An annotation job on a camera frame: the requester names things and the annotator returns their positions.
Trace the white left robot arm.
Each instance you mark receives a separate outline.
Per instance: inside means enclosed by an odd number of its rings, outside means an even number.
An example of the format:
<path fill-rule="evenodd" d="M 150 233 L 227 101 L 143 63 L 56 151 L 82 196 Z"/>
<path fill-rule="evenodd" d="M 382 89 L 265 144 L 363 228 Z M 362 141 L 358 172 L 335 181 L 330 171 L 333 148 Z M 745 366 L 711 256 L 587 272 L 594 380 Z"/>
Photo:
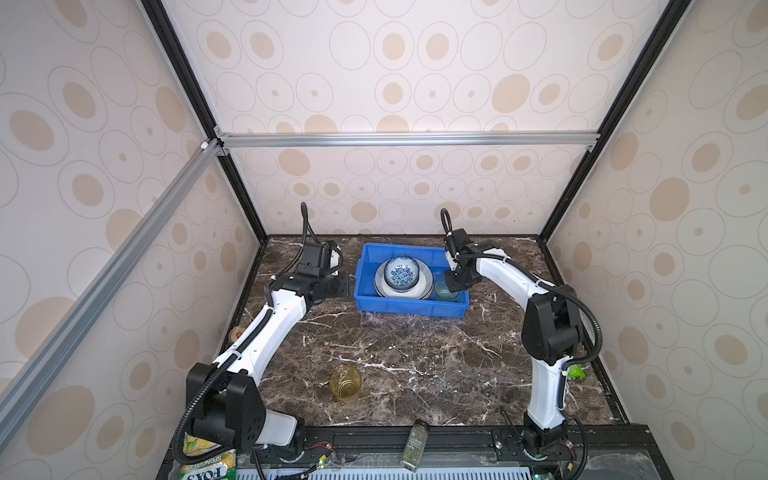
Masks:
<path fill-rule="evenodd" d="M 186 410 L 174 433 L 181 452 L 187 437 L 227 451 L 287 447 L 300 421 L 269 410 L 259 392 L 262 376 L 290 330 L 309 309 L 349 293 L 344 256 L 334 241 L 307 243 L 295 264 L 265 286 L 265 305 L 245 332 L 214 361 L 196 364 L 186 379 Z"/>

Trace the blue dotted ceramic bowl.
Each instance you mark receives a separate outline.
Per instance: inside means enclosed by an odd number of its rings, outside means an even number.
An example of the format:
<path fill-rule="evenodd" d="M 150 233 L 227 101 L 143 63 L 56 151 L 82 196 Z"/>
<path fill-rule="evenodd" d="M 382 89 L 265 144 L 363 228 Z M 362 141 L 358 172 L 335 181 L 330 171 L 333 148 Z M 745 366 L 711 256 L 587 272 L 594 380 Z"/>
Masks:
<path fill-rule="evenodd" d="M 392 289 L 405 291 L 414 288 L 420 279 L 418 261 L 408 255 L 398 255 L 384 265 L 384 281 Z"/>

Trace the yellow glass cup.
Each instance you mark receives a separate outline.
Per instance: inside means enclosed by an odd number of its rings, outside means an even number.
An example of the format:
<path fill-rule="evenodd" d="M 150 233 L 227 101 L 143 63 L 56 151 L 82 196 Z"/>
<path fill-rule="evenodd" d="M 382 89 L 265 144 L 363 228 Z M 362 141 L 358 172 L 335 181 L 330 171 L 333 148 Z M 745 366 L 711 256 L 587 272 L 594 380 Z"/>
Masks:
<path fill-rule="evenodd" d="M 330 375 L 329 389 L 339 401 L 353 402 L 360 394 L 362 383 L 362 374 L 355 366 L 340 365 Z"/>

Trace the black striped white plate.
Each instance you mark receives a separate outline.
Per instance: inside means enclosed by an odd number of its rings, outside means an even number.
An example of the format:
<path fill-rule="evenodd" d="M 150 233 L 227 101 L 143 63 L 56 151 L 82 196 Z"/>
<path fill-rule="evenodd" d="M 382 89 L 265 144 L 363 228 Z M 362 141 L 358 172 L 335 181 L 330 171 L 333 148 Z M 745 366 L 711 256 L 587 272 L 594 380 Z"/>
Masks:
<path fill-rule="evenodd" d="M 434 275 L 421 260 L 399 255 L 382 263 L 374 275 L 376 292 L 385 298 L 425 300 L 433 290 Z"/>

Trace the green glass cup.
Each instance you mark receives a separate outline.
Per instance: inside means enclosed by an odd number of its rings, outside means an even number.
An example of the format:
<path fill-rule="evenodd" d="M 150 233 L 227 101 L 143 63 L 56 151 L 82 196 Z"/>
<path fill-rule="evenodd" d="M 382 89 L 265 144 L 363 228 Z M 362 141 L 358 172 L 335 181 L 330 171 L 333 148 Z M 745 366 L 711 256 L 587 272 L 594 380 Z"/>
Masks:
<path fill-rule="evenodd" d="M 444 277 L 438 278 L 433 287 L 434 299 L 442 302 L 455 302 L 459 297 L 458 292 L 450 290 Z"/>

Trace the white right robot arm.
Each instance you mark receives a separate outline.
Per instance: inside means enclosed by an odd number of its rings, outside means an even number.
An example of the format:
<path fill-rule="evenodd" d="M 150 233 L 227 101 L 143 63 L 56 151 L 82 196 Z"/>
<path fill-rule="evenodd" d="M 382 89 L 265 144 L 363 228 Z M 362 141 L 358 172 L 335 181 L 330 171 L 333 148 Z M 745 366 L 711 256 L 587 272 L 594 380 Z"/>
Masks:
<path fill-rule="evenodd" d="M 531 397 L 524 416 L 544 432 L 564 421 L 563 401 L 569 362 L 581 343 L 583 327 L 569 293 L 535 275 L 489 242 L 473 241 L 465 230 L 443 225 L 450 291 L 464 291 L 489 280 L 524 310 L 521 340 L 532 358 Z"/>

